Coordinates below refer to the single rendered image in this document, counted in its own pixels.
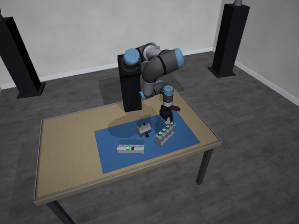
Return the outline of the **blue work mat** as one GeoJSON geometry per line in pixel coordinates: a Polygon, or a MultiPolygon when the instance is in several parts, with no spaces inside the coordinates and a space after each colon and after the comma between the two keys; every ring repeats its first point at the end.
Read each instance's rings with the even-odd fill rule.
{"type": "Polygon", "coordinates": [[[155,143],[155,135],[168,124],[160,115],[95,131],[103,174],[199,144],[178,112],[172,112],[176,132],[161,146],[155,143]],[[143,123],[151,126],[149,137],[136,132],[136,127],[143,123]],[[119,145],[144,145],[144,153],[117,153],[119,145]]]}

